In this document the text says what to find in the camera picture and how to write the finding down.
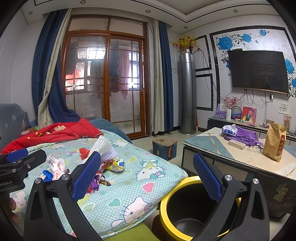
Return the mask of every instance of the coffee table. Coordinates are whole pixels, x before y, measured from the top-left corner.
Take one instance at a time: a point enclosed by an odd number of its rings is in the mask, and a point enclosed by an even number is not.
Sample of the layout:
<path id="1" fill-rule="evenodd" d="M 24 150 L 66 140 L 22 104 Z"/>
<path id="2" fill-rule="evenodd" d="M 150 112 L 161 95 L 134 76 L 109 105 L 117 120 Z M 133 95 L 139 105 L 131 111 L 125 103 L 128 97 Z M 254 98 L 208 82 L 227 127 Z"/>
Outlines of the coffee table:
<path id="1" fill-rule="evenodd" d="M 181 167 L 188 174 L 197 175 L 192 158 L 200 152 L 223 174 L 241 181 L 257 178 L 272 211 L 271 219 L 278 221 L 285 213 L 291 213 L 296 204 L 296 147 L 285 145 L 280 162 L 276 162 L 261 153 L 263 145 L 246 146 L 244 150 L 228 145 L 221 130 L 214 127 L 185 140 Z"/>

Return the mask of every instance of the green mat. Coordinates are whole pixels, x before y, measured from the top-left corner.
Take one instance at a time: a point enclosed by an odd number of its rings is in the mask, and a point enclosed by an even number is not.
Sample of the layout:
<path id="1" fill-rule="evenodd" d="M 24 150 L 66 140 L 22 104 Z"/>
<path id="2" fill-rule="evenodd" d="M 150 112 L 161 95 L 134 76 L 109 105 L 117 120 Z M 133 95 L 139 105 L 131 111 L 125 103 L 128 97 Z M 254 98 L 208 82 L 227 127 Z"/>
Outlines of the green mat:
<path id="1" fill-rule="evenodd" d="M 150 229 L 143 223 L 139 223 L 131 229 L 116 234 L 105 241 L 160 241 Z"/>

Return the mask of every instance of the stool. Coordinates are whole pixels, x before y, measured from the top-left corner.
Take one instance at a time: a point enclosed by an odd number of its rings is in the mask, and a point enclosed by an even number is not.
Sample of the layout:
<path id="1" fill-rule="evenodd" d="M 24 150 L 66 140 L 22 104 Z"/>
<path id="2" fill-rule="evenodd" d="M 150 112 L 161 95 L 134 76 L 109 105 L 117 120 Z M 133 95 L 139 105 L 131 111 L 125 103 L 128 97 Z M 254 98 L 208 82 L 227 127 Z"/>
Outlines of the stool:
<path id="1" fill-rule="evenodd" d="M 165 160 L 175 158 L 177 155 L 177 140 L 172 137 L 159 137 L 152 141 L 153 154 Z"/>

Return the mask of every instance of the power strip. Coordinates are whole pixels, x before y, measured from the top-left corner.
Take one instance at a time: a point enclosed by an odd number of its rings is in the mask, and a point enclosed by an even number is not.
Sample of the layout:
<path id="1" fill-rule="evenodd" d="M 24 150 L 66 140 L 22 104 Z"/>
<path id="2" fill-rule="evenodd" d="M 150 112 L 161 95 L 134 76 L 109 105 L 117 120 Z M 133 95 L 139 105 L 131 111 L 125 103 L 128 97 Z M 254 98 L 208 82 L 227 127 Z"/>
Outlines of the power strip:
<path id="1" fill-rule="evenodd" d="M 234 146 L 234 147 L 239 148 L 241 150 L 244 150 L 246 148 L 246 144 L 236 141 L 236 140 L 230 140 L 228 142 L 228 145 Z"/>

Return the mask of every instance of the hello kitty bedsheet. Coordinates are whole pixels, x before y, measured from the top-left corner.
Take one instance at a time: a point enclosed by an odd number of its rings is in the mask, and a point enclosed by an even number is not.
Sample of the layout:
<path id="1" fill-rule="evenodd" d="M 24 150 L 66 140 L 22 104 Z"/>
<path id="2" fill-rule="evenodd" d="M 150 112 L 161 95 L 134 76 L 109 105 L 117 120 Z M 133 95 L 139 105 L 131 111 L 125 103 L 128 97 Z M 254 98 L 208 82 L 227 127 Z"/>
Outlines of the hello kitty bedsheet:
<path id="1" fill-rule="evenodd" d="M 187 174 L 178 166 L 140 149 L 120 136 L 101 130 L 112 143 L 117 157 L 126 162 L 123 172 L 105 170 L 105 177 L 111 186 L 99 185 L 99 190 L 86 194 L 78 205 L 90 224 L 102 238 L 127 230 L 149 216 L 158 207 L 160 200 L 170 192 Z M 96 139 L 83 138 L 61 143 L 43 143 L 28 148 L 29 153 L 43 149 L 46 155 L 55 154 L 65 160 L 66 167 L 73 171 L 81 162 L 79 149 L 91 149 Z M 46 163 L 29 172 L 24 179 L 26 187 L 11 193 L 20 216 L 18 225 L 24 229 L 25 211 L 34 180 L 44 178 L 43 170 L 49 169 Z M 57 212 L 67 233 L 72 234 L 58 199 L 54 199 Z"/>

